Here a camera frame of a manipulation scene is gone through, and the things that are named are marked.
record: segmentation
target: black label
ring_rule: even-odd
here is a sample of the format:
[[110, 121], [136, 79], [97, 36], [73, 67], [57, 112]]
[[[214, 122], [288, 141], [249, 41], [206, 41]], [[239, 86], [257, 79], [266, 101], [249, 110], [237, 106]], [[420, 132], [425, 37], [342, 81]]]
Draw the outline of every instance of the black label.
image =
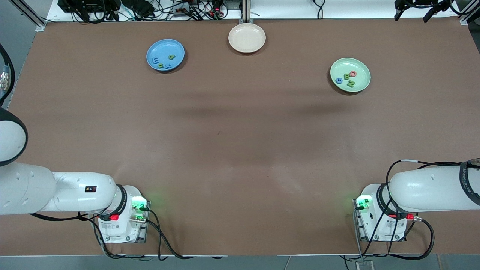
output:
[[96, 185], [88, 185], [85, 187], [86, 193], [93, 193], [96, 192]]

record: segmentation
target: table surface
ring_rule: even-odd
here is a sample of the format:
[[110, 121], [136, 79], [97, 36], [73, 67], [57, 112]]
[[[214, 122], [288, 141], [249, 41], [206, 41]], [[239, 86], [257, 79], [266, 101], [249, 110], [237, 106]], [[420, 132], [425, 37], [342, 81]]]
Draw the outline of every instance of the table surface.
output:
[[[356, 253], [351, 200], [393, 161], [478, 157], [480, 55], [455, 18], [258, 21], [253, 55], [228, 45], [236, 23], [49, 23], [11, 103], [29, 132], [18, 161], [138, 187], [182, 254], [259, 255]], [[164, 38], [186, 48], [167, 74], [145, 61]], [[357, 95], [329, 80], [343, 57], [372, 73]], [[421, 216], [434, 253], [480, 253], [478, 212]], [[0, 227], [0, 255], [101, 253], [86, 222]], [[111, 248], [155, 254], [156, 238]], [[392, 251], [427, 242], [418, 225]]]

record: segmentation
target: gray floor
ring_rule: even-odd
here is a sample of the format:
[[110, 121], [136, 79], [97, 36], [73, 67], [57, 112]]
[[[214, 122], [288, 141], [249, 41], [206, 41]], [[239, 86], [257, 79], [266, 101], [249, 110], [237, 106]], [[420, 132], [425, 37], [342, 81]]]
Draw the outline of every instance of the gray floor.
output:
[[[27, 1], [41, 16], [46, 16], [51, 0]], [[470, 31], [480, 48], [480, 26], [470, 25]], [[33, 25], [8, 1], [0, 0], [0, 42], [10, 54], [20, 73], [35, 36]], [[112, 260], [104, 256], [53, 256], [53, 257], [4, 257], [0, 258], [0, 270], [282, 270], [288, 257], [277, 256], [230, 256], [221, 260], [194, 258], [179, 260], [169, 258], [138, 262], [128, 259]], [[480, 255], [430, 255], [421, 261], [403, 261], [396, 258], [373, 259], [377, 270], [473, 270], [480, 269]], [[348, 263], [351, 270], [354, 263]], [[289, 270], [346, 269], [338, 256], [292, 257]]]

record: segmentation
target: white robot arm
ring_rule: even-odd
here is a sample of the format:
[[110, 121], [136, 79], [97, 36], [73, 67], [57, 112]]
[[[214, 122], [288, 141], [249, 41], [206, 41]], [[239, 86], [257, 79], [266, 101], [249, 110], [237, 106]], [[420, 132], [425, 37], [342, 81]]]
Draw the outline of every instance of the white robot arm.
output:
[[479, 165], [470, 160], [400, 172], [388, 184], [368, 185], [355, 200], [360, 239], [402, 241], [407, 220], [416, 221], [412, 213], [480, 209]]
[[108, 243], [137, 242], [147, 201], [133, 186], [95, 172], [51, 172], [14, 162], [28, 133], [20, 119], [0, 108], [0, 215], [86, 212], [98, 215]]

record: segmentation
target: white round cap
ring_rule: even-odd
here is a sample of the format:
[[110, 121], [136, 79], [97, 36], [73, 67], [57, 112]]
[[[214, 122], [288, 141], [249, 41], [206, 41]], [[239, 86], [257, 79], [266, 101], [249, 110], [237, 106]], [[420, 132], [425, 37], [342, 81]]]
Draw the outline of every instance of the white round cap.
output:
[[228, 41], [235, 50], [252, 53], [263, 47], [266, 36], [265, 31], [258, 25], [239, 24], [230, 30]]
[[24, 129], [12, 121], [0, 121], [0, 162], [16, 157], [25, 147]]

